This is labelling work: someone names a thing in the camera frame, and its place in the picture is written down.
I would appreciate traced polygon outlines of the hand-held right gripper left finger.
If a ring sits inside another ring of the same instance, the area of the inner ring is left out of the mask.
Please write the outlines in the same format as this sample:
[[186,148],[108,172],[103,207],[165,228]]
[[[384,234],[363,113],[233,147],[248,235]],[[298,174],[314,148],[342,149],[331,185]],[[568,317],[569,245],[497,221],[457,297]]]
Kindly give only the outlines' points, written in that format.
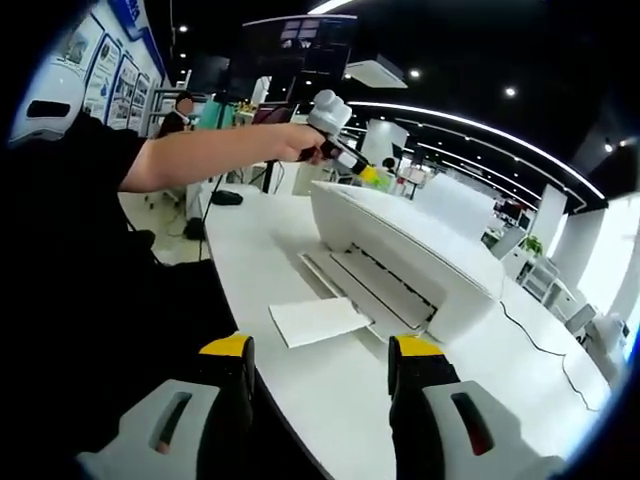
[[201,348],[132,406],[104,448],[79,454],[89,479],[237,479],[253,423],[255,345],[234,334]]

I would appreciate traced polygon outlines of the person's left hand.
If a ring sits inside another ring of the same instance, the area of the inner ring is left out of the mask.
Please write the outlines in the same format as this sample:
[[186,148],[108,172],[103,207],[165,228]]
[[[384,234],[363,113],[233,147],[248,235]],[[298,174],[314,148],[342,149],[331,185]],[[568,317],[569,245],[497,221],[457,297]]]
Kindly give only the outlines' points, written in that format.
[[318,164],[325,160],[321,146],[325,137],[307,125],[272,125],[274,137],[273,158],[283,162],[309,162]]

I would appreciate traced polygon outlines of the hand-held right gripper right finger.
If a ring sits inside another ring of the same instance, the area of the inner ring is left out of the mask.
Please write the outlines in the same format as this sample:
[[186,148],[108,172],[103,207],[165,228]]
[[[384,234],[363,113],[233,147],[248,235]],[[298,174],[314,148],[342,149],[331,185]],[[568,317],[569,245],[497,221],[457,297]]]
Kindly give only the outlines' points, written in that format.
[[555,479],[558,456],[541,456],[521,422],[444,353],[413,336],[388,349],[389,424],[398,479]]

